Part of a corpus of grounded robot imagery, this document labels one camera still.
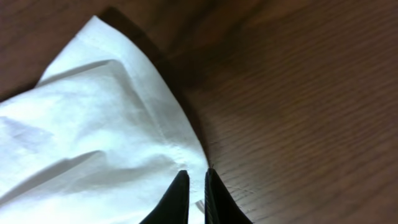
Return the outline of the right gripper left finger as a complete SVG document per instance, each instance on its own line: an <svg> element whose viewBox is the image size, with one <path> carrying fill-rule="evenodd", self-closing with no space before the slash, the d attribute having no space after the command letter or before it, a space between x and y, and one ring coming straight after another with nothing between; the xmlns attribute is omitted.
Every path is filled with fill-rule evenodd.
<svg viewBox="0 0 398 224"><path fill-rule="evenodd" d="M180 170L159 203L140 224L187 224L189 199L189 175Z"/></svg>

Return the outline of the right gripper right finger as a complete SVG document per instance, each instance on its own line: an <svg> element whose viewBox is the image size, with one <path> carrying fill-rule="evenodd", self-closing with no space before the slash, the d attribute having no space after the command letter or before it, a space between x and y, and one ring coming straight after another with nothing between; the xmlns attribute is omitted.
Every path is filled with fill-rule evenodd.
<svg viewBox="0 0 398 224"><path fill-rule="evenodd" d="M252 224L213 168L209 168L205 176L205 223Z"/></svg>

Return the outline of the white graphic t-shirt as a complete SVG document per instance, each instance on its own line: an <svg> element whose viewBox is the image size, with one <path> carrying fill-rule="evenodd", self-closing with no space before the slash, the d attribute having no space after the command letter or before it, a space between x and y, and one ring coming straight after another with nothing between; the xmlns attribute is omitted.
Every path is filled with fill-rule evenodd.
<svg viewBox="0 0 398 224"><path fill-rule="evenodd" d="M180 170L203 223L204 150L146 55L92 17L38 84L1 103L2 223L139 223Z"/></svg>

